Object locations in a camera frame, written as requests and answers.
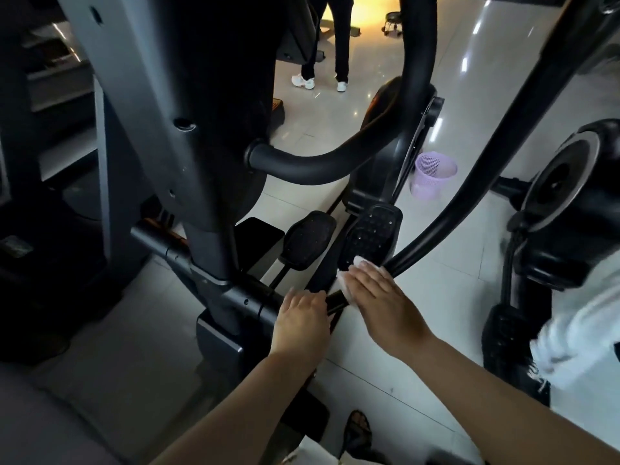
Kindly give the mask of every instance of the glossy floor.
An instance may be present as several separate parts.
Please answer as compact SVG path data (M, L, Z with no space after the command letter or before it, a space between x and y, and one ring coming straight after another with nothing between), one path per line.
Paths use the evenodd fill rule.
M299 67L278 63L275 97L284 100L286 122L275 146L298 155L333 149L359 129L376 90L402 69L402 40L384 37L384 14L398 0L355 0L350 81L336 91L333 38L322 41L327 59L316 67L316 88L294 88ZM415 200L407 189L398 249L418 235L454 195L536 62L559 10L485 0L438 0L438 51L433 83L446 99L426 150L454 158L457 176L437 201ZM620 116L620 75L613 66L575 77L540 122L504 175L530 179L571 132L590 121ZM346 180L303 187L268 178L251 216L286 230L308 211L326 209ZM344 218L338 210L340 221ZM398 278L435 333L481 362L480 332L498 298L500 241L510 207L487 195L441 245ZM617 267L614 260L607 266ZM279 269L276 263L265 279ZM302 288L310 273L291 272L279 287ZM558 298L562 305L563 294ZM153 260L101 323L83 330L71 350L41 366L37 380L71 401L120 453L148 454L190 398L202 407L218 386L201 387L194 322L202 306L171 271ZM620 447L620 364L611 357L567 392L554 392L556 410ZM375 444L394 463L423 462L435 450L482 462L475 446L441 402L398 361L374 344L360 314L348 308L319 368L312 391L330 408L324 445L336 452L346 417L365 411Z

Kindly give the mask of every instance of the handlebar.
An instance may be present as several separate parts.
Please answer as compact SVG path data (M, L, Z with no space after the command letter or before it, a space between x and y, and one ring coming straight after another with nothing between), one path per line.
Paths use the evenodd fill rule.
M331 152L299 157L255 141L245 164L301 185L341 179L359 168L401 132L415 131L426 109L427 89L437 50L437 0L400 0L405 60L399 92L390 106Z

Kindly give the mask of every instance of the left hand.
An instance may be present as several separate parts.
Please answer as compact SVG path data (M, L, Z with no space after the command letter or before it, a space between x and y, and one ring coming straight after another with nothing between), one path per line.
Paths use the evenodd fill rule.
M325 357L330 336L325 292L291 289L280 307L269 355L287 358L309 376Z

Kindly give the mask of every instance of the sandal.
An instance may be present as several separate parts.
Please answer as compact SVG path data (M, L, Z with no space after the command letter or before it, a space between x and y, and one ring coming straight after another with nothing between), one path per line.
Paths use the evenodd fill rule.
M370 448L373 443L373 433L370 430L370 423L366 415L359 410L354 410L346 420L344 439L340 457L345 451L357 448Z

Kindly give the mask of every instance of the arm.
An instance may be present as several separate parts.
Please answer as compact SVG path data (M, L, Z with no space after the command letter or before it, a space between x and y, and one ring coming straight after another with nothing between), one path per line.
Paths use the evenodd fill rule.
M323 359L329 338L325 293L289 292L267 358L152 465L257 464L284 410Z
M620 453L432 334L385 269L344 275L373 340L411 367L494 465L620 463Z

